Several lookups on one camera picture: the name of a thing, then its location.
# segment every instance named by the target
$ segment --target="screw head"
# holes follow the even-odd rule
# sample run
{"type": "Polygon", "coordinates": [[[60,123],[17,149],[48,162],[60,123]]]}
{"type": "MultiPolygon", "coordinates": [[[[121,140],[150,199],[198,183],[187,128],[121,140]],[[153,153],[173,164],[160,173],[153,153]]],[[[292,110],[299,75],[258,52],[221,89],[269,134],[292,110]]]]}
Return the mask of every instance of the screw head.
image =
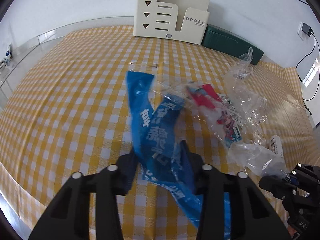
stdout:
{"type": "Polygon", "coordinates": [[[72,177],[73,179],[79,179],[79,178],[81,178],[81,176],[82,176],[82,173],[79,172],[79,171],[74,172],[74,173],[72,173],[72,175],[71,175],[71,177],[72,177]]]}
{"type": "Polygon", "coordinates": [[[245,172],[241,171],[238,173],[238,177],[241,179],[246,179],[248,177],[248,174],[246,174],[245,172]]]}
{"type": "Polygon", "coordinates": [[[202,169],[204,171],[211,171],[212,170],[212,166],[210,164],[203,164],[202,165],[202,169]]]}
{"type": "Polygon", "coordinates": [[[107,167],[108,171],[116,171],[118,169],[118,166],[115,164],[111,164],[107,167]]]}

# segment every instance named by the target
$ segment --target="white wall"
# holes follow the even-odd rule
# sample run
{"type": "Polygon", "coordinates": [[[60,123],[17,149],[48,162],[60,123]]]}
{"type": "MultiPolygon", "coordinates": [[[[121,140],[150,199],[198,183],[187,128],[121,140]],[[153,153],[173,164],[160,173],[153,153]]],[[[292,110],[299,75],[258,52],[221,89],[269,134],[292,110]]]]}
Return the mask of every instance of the white wall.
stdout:
{"type": "MultiPolygon", "coordinates": [[[[133,16],[136,0],[15,0],[0,22],[0,55],[62,25],[111,16],[133,16]]],[[[320,41],[320,24],[312,10],[296,0],[211,0],[209,23],[236,33],[261,48],[283,67],[295,66],[313,48],[314,40],[297,35],[301,21],[320,41]]],[[[319,52],[299,65],[302,78],[319,52]]]]}
{"type": "MultiPolygon", "coordinates": [[[[311,99],[314,96],[319,83],[319,71],[320,69],[318,70],[317,74],[315,75],[313,80],[310,82],[308,87],[305,87],[303,84],[301,85],[302,96],[304,99],[311,99]]],[[[310,112],[312,113],[310,118],[312,118],[314,122],[314,125],[313,125],[314,127],[320,122],[320,88],[316,93],[316,96],[311,101],[305,101],[305,104],[309,108],[310,112]]]]}
{"type": "Polygon", "coordinates": [[[318,149],[320,149],[320,126],[318,126],[315,130],[314,130],[314,135],[315,135],[315,139],[318,142],[318,149]]]}

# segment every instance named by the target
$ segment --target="blue plastic bag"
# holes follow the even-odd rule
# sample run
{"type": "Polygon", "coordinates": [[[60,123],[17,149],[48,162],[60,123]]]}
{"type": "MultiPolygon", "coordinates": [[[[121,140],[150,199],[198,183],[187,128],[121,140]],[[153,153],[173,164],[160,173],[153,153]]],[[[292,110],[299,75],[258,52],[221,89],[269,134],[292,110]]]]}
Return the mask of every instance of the blue plastic bag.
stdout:
{"type": "MultiPolygon", "coordinates": [[[[142,166],[143,179],[169,190],[189,220],[198,227],[202,196],[193,194],[191,165],[174,136],[174,125],[184,99],[167,94],[154,111],[148,99],[153,79],[154,75],[147,73],[127,73],[133,148],[142,166]]],[[[229,203],[228,196],[225,196],[226,202],[229,203]]],[[[230,215],[226,214],[225,218],[230,220],[230,215]]],[[[230,230],[225,231],[229,232],[225,239],[229,239],[230,230]]]]}

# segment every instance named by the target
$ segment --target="slot cutout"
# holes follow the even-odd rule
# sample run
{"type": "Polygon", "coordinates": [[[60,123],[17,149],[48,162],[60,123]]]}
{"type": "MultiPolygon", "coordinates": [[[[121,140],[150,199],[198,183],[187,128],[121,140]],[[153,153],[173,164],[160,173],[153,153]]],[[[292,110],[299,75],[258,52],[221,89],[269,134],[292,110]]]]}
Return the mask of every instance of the slot cutout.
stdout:
{"type": "Polygon", "coordinates": [[[156,23],[170,23],[170,22],[165,22],[165,21],[156,21],[156,23]]]}
{"type": "Polygon", "coordinates": [[[168,9],[172,9],[172,7],[171,7],[171,6],[158,5],[158,7],[160,7],[160,8],[168,8],[168,9]]]}
{"type": "Polygon", "coordinates": [[[167,14],[167,13],[157,13],[157,15],[171,16],[171,14],[167,14]]]}

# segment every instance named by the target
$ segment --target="power adapter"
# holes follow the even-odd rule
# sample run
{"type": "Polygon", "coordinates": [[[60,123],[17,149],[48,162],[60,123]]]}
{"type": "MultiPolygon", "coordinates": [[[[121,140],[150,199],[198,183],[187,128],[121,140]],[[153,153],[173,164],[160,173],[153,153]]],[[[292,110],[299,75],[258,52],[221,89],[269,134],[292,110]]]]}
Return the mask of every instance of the power adapter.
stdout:
{"type": "Polygon", "coordinates": [[[310,37],[311,33],[312,33],[312,29],[308,24],[303,23],[302,25],[302,29],[301,29],[306,35],[308,35],[310,37]]]}

